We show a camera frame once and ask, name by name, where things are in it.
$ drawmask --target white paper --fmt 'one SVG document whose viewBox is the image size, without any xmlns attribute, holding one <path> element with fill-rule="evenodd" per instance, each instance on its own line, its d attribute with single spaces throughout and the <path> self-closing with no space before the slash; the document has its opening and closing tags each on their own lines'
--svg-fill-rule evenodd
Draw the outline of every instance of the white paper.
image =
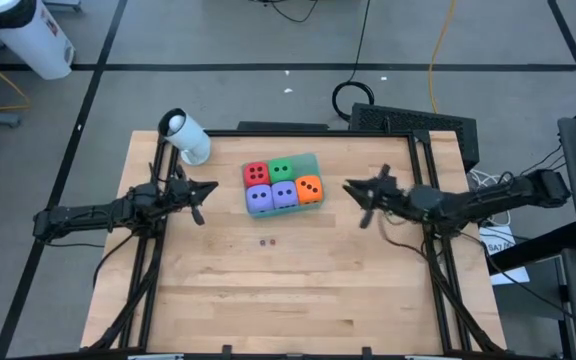
<svg viewBox="0 0 576 360">
<path fill-rule="evenodd" d="M 486 243 L 490 255 L 515 245 L 515 239 L 511 235 L 512 232 L 510 231 L 509 226 L 492 226 L 490 229 L 479 229 L 481 240 Z M 523 266 L 520 268 L 512 269 L 510 271 L 506 271 L 505 274 L 520 283 L 530 282 L 526 268 Z M 493 286 L 512 284 L 512 281 L 508 280 L 508 278 L 503 274 L 496 274 L 491 276 L 490 281 L 492 282 Z"/>
</svg>

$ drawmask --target green tray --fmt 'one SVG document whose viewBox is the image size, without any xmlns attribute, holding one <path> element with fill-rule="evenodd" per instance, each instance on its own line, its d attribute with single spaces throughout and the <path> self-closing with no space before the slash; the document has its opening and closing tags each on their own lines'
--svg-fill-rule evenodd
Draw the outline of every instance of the green tray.
<svg viewBox="0 0 576 360">
<path fill-rule="evenodd" d="M 324 185 L 324 181 L 321 178 L 321 173 L 319 172 L 319 163 L 317 162 L 317 156 L 315 156 L 315 154 L 313 154 L 313 153 L 305 153 L 305 154 L 301 154 L 301 155 L 286 156 L 286 157 L 269 159 L 269 160 L 251 161 L 249 163 L 243 164 L 241 166 L 241 178 L 242 178 L 242 184 L 244 186 L 244 204 L 246 203 L 246 185 L 245 185 L 245 183 L 243 183 L 243 176 L 244 176 L 244 170 L 246 168 L 246 165 L 248 165 L 250 163 L 254 163 L 254 162 L 264 162 L 264 163 L 268 164 L 269 161 L 280 160 L 280 159 L 288 159 L 292 163 L 292 167 L 293 167 L 293 169 L 292 169 L 293 170 L 293 178 L 291 179 L 292 181 L 295 181 L 295 179 L 297 179 L 301 176 L 317 175 L 319 177 L 319 179 L 321 180 L 321 186 L 323 187 L 322 199 L 320 202 L 318 202 L 316 204 L 298 205 L 298 206 L 291 207 L 291 208 L 275 209 L 275 210 L 269 210 L 269 211 L 260 212 L 260 213 L 250 213 L 250 212 L 248 212 L 248 206 L 246 206 L 246 212 L 248 212 L 248 215 L 252 216 L 255 219 L 292 214 L 295 212 L 312 210 L 312 209 L 319 209 L 321 207 L 321 205 L 323 204 L 324 200 L 326 199 L 326 186 Z"/>
</svg>

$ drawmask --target red die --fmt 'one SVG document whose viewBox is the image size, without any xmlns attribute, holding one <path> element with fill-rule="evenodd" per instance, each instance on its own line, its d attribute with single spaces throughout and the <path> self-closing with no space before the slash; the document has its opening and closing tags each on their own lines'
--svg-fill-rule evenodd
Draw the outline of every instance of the red die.
<svg viewBox="0 0 576 360">
<path fill-rule="evenodd" d="M 263 162 L 250 163 L 244 169 L 244 183 L 246 188 L 255 185 L 270 185 L 268 165 Z"/>
</svg>

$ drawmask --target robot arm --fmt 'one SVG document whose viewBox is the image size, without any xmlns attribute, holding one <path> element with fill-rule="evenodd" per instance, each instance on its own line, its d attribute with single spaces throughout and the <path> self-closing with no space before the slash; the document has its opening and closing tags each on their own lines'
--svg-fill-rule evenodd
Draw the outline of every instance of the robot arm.
<svg viewBox="0 0 576 360">
<path fill-rule="evenodd" d="M 216 181 L 196 182 L 187 180 L 181 166 L 177 178 L 167 180 L 168 190 L 159 190 L 156 182 L 130 188 L 125 196 L 108 204 L 65 207 L 58 206 L 35 215 L 33 235 L 42 242 L 50 242 L 73 231 L 125 227 L 130 230 L 152 229 L 154 222 L 171 212 L 190 206 L 198 225 L 204 219 L 197 206 L 219 185 Z"/>
<path fill-rule="evenodd" d="M 410 191 L 397 188 L 397 179 L 389 176 L 384 165 L 377 177 L 369 180 L 347 180 L 344 189 L 366 215 L 360 226 L 370 223 L 374 209 L 394 213 L 404 219 L 434 225 L 437 233 L 460 230 L 468 222 L 479 222 L 491 215 L 524 205 L 543 208 L 563 206 L 570 191 L 561 174 L 552 170 L 535 170 L 477 191 L 449 193 L 426 185 L 416 185 Z"/>
</svg>

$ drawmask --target green die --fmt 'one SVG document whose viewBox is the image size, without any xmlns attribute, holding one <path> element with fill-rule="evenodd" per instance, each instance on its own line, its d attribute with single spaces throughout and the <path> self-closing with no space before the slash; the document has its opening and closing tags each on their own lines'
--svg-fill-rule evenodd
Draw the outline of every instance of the green die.
<svg viewBox="0 0 576 360">
<path fill-rule="evenodd" d="M 270 173 L 270 182 L 273 184 L 294 179 L 292 163 L 288 159 L 268 161 L 268 172 Z"/>
</svg>

